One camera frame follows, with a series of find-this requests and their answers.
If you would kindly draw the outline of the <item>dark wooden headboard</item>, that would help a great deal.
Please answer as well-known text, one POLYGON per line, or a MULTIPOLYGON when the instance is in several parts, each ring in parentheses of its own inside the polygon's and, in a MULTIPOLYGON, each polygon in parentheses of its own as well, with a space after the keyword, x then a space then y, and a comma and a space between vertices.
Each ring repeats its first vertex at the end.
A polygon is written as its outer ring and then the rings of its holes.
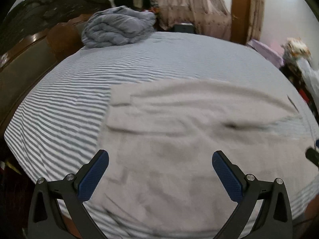
POLYGON ((81 32, 90 14, 29 35, 1 55, 1 134, 25 96, 61 61, 83 47, 81 32))

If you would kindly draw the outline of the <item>black bedside box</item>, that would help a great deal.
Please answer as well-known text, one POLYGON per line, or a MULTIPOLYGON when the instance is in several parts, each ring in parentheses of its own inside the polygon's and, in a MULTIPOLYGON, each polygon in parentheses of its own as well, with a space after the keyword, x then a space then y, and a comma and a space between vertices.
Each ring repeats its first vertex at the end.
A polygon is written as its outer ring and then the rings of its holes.
POLYGON ((196 33, 196 29, 193 24, 191 23, 179 23, 175 24, 173 27, 174 32, 181 32, 181 33, 196 33))

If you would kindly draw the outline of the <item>folded grey blue quilt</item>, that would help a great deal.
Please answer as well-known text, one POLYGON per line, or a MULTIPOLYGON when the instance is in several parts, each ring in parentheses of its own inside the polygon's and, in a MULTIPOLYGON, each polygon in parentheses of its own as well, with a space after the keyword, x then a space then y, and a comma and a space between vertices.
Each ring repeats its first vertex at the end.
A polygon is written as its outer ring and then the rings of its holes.
POLYGON ((148 38, 154 31, 156 16, 151 11, 136 11, 126 6, 94 13, 81 35, 87 48, 127 45, 148 38))

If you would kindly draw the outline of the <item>pile of clothes on chair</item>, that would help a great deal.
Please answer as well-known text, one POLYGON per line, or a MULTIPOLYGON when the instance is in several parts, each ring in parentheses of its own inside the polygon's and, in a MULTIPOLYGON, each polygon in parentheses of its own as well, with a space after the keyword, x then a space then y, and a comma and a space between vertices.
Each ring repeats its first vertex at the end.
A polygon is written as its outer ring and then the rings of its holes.
POLYGON ((318 70, 310 65, 310 50, 299 38, 288 38, 282 48, 284 65, 280 71, 293 84, 318 120, 318 70))

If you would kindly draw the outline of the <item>blue white striped bed sheet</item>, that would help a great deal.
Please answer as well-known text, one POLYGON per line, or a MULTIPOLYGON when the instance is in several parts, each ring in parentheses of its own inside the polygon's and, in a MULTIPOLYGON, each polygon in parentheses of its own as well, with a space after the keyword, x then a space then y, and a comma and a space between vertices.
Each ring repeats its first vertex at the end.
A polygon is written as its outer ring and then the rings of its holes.
MULTIPOLYGON (((318 139, 318 124, 308 105, 290 81, 253 49, 207 36, 155 32, 135 44, 83 48, 59 63, 19 105, 5 141, 31 180, 59 180, 78 171, 100 149, 99 133, 113 85, 167 79, 213 80, 286 94, 301 118, 281 121, 275 129, 293 125, 318 139)), ((105 236, 124 238, 118 235, 119 225, 111 225, 110 233, 104 231, 104 214, 92 199, 85 208, 105 236)))

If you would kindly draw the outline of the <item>floral beige curtain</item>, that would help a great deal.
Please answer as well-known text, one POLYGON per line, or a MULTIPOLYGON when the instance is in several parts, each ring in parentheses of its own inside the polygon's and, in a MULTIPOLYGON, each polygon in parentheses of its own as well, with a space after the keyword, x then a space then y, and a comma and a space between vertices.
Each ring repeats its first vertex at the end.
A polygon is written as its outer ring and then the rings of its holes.
POLYGON ((159 25, 171 29, 191 23, 197 33, 230 40, 231 16, 224 0, 155 0, 159 5, 159 25))

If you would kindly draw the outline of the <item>purple cloth covered furniture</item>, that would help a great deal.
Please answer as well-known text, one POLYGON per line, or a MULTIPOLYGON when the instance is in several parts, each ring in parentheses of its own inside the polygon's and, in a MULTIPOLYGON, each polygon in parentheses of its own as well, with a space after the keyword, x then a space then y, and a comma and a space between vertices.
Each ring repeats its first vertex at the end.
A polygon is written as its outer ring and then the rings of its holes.
POLYGON ((270 61, 276 68, 280 69, 284 66, 284 60, 282 56, 266 44, 255 39, 251 39, 247 42, 247 46, 256 50, 266 60, 270 61))

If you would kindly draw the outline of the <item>brown wooden door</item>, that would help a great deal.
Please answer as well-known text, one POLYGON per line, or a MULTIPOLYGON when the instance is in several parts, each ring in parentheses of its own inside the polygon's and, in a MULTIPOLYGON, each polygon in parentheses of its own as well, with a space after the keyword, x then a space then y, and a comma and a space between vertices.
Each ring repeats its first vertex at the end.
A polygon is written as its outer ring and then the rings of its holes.
POLYGON ((245 45, 248 37, 251 0, 231 0, 230 41, 245 45))

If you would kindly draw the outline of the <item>light grey pants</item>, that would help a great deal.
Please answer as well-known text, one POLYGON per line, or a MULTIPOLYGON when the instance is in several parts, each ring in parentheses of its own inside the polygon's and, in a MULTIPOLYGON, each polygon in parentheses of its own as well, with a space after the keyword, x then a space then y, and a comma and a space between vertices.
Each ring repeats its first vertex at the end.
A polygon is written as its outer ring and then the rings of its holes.
POLYGON ((98 147, 110 164, 92 203, 104 231, 129 237, 206 238, 235 208, 214 172, 224 154, 260 180, 284 180, 293 216, 318 193, 318 170, 305 150, 309 130, 275 125, 299 120, 286 94, 205 79, 167 79, 111 87, 98 147))

